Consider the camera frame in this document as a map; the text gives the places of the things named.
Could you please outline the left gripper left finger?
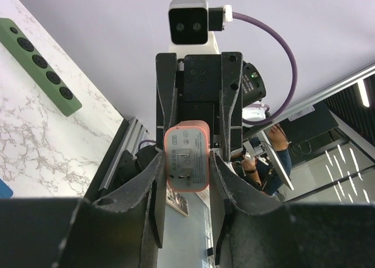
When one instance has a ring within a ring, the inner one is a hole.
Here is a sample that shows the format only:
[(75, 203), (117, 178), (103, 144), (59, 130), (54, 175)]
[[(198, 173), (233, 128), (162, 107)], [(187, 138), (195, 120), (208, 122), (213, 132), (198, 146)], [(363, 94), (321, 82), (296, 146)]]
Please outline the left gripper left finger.
[(90, 202), (1, 200), (2, 267), (156, 267), (166, 175), (159, 153), (135, 178)]

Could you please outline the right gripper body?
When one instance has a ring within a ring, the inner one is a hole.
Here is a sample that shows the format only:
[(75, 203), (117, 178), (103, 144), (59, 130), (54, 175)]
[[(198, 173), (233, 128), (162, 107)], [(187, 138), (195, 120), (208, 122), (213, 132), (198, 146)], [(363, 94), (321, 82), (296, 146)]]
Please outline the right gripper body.
[(221, 87), (220, 55), (187, 55), (178, 58), (176, 72), (176, 120), (201, 120), (210, 128), (210, 141), (214, 133)]

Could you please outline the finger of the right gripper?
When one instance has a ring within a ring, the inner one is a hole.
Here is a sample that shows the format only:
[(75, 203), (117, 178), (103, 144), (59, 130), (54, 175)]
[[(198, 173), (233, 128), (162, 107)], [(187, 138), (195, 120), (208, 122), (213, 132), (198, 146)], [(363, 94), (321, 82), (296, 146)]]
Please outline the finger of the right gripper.
[(221, 92), (219, 95), (220, 154), (225, 162), (231, 160), (233, 152), (242, 149), (240, 86), (243, 55), (240, 52), (221, 54)]
[(158, 53), (156, 64), (156, 146), (163, 149), (165, 133), (175, 124), (177, 89), (175, 79), (177, 72), (176, 53)]

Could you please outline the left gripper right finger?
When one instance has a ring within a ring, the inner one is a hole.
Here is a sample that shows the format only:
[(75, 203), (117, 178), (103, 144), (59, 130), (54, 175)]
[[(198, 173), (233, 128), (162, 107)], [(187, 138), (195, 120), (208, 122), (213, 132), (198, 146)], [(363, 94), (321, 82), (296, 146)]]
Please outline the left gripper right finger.
[(210, 153), (213, 253), (220, 267), (373, 267), (374, 205), (281, 203)]

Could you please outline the pink plug adapter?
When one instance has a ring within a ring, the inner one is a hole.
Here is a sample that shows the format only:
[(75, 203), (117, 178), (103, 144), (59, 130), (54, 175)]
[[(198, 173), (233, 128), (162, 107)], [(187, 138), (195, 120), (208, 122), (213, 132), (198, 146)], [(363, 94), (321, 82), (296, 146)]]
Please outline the pink plug adapter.
[(201, 192), (209, 184), (210, 128), (202, 120), (182, 121), (165, 133), (168, 185), (176, 192)]

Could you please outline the blue cube socket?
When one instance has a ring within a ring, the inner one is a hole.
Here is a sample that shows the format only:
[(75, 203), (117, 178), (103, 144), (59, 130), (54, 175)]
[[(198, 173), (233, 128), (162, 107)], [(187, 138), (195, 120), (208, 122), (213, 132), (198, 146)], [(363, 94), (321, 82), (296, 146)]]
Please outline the blue cube socket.
[(6, 183), (4, 183), (3, 180), (0, 180), (0, 198), (12, 198), (13, 197), (13, 190), (10, 189), (9, 186), (7, 186)]

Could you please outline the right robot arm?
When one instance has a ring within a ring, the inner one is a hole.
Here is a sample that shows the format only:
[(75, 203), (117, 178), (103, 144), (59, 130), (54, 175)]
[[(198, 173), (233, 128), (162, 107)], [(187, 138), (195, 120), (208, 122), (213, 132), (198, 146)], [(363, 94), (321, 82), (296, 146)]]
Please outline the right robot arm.
[(202, 120), (210, 128), (210, 146), (223, 161), (242, 149), (242, 109), (266, 96), (258, 70), (240, 52), (214, 55), (176, 53), (156, 56), (156, 146), (181, 121)]

